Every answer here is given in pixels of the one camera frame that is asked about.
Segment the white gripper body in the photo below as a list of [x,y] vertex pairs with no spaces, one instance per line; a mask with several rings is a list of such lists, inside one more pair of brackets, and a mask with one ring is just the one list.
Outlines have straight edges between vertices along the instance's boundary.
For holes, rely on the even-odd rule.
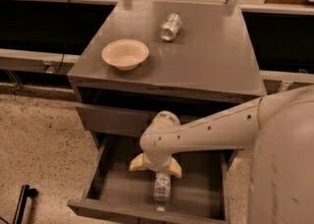
[[149,155],[143,154],[144,166],[151,171],[167,170],[172,156],[171,155]]

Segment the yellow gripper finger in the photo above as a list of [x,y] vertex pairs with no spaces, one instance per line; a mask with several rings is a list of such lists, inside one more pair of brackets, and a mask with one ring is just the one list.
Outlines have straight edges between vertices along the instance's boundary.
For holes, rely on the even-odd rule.
[[140,153],[136,158],[131,161],[130,170],[131,171],[143,171],[145,170],[145,164],[143,161],[143,154]]
[[168,165],[168,173],[177,178],[182,176],[182,167],[175,158],[171,158],[170,160]]

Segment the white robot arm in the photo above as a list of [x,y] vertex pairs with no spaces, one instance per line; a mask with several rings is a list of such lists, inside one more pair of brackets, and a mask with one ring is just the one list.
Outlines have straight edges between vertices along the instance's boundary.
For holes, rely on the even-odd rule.
[[132,171],[179,178],[174,153],[252,149],[247,224],[314,223],[314,86],[278,92],[181,124],[162,111],[140,137]]

